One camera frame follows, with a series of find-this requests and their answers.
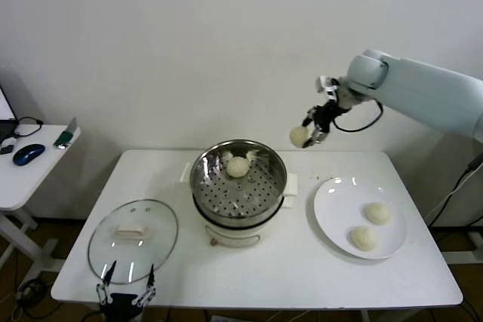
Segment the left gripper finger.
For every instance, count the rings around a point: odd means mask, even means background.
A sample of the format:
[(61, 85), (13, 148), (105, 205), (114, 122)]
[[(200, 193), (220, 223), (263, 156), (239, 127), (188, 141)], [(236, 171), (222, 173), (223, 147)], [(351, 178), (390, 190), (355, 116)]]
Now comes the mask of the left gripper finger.
[(115, 271), (115, 267), (116, 261), (114, 261), (111, 267), (106, 270), (106, 273), (102, 277), (102, 283), (96, 285), (96, 291), (100, 305), (108, 305), (112, 302), (112, 298), (109, 294), (109, 285), (112, 280), (112, 275)]
[(146, 307), (156, 295), (154, 265), (151, 264), (145, 291), (131, 304), (136, 307)]

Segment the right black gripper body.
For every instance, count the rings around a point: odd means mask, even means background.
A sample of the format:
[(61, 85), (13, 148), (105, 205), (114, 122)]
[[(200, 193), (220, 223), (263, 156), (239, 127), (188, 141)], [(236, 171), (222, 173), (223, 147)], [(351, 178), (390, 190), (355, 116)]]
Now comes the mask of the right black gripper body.
[(329, 132), (331, 122), (347, 113), (347, 109), (344, 109), (334, 101), (327, 101), (323, 106), (316, 106), (315, 108), (315, 126), (321, 132)]

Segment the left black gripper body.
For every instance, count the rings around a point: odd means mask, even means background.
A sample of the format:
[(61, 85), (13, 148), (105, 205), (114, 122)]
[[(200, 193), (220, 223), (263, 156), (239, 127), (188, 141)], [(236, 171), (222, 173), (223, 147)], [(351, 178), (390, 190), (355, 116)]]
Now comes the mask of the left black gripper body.
[(138, 295), (132, 293), (113, 293), (112, 301), (100, 306), (107, 322), (128, 322), (139, 317), (143, 307), (137, 305)]

